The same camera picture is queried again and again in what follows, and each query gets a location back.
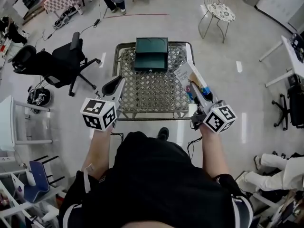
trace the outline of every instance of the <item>black shoe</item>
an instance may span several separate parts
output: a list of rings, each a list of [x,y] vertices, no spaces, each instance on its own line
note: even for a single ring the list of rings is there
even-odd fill
[[[169,138],[169,129],[166,127],[162,127],[158,132],[157,139],[167,141]]]

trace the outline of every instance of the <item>checkered box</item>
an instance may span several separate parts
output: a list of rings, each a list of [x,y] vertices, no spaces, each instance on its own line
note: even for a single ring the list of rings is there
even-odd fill
[[[80,113],[87,127],[105,131],[117,119],[115,102],[86,98]]]
[[[214,133],[227,130],[237,119],[236,114],[229,105],[213,108],[204,120],[204,124]]]

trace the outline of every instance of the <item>white chair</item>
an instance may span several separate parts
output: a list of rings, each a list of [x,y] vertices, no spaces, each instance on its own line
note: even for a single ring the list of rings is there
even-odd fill
[[[21,105],[40,111],[50,111],[49,108],[15,101],[11,95],[8,96],[0,103],[0,149],[4,151],[15,151],[14,147],[18,144],[52,143],[52,140],[17,140],[15,105]]]
[[[236,10],[235,1],[234,0],[204,0],[204,3],[205,3],[205,7],[208,11],[205,13],[203,18],[200,20],[199,29],[200,29],[201,22],[203,21],[203,19],[205,18],[205,16],[208,13],[210,13],[212,15],[212,17],[211,17],[211,20],[209,22],[209,25],[208,25],[207,30],[204,33],[204,35],[201,34],[200,30],[199,30],[199,34],[204,39],[213,18],[217,18],[218,22],[221,20],[221,21],[227,23],[226,32],[224,34],[222,29],[219,26],[219,23],[217,22],[217,26],[219,27],[220,31],[222,32],[223,43],[224,43],[226,34],[227,34],[227,30],[228,30],[228,26],[231,22],[233,22],[236,19],[235,13],[232,11],[232,10],[234,10],[234,11]]]

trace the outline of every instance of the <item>red line on floor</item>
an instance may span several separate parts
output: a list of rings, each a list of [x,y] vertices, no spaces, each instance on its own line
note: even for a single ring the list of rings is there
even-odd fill
[[[105,17],[105,19],[116,18],[116,17],[125,17],[125,16],[138,16],[138,15],[163,15],[163,16],[169,16],[170,14],[166,14],[166,13],[139,13],[139,14],[126,14],[126,15],[109,16],[109,17]]]

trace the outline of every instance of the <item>green box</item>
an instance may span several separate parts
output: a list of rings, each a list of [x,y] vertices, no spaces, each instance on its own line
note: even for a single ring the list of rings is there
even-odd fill
[[[166,72],[168,52],[168,38],[137,38],[134,70]]]

